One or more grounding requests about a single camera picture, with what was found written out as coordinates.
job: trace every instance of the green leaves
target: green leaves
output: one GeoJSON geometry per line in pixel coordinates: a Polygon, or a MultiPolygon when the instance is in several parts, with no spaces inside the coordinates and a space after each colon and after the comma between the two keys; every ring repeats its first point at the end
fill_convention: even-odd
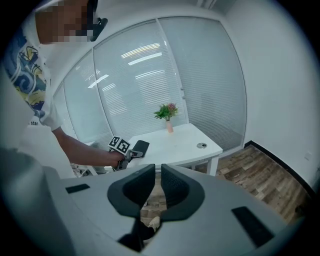
{"type": "Polygon", "coordinates": [[[166,121],[169,121],[171,117],[175,116],[178,113],[178,109],[176,108],[175,104],[169,103],[169,104],[162,104],[160,106],[160,110],[157,112],[154,112],[156,119],[165,119],[166,121]]]}

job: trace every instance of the man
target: man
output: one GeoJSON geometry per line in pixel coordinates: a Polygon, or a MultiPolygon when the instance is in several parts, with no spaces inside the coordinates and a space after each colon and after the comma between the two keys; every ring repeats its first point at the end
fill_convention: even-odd
{"type": "Polygon", "coordinates": [[[75,177],[70,162],[116,167],[124,158],[116,151],[87,146],[64,133],[50,91],[50,73],[41,55],[41,44],[83,35],[84,30],[92,27],[98,0],[88,1],[60,1],[59,5],[32,13],[14,35],[3,57],[14,87],[34,112],[18,150],[44,166],[55,168],[62,179],[75,177]]]}

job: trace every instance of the white desk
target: white desk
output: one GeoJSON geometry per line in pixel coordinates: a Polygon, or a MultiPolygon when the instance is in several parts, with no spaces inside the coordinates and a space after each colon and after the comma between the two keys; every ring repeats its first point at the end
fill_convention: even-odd
{"type": "Polygon", "coordinates": [[[215,176],[222,148],[191,123],[175,126],[173,130],[172,133],[163,129],[133,136],[129,140],[131,149],[139,140],[149,142],[150,145],[145,156],[131,160],[127,168],[155,164],[157,171],[161,169],[161,164],[194,167],[208,161],[207,174],[215,176]],[[207,147],[198,148],[198,143],[205,143],[207,147]]]}

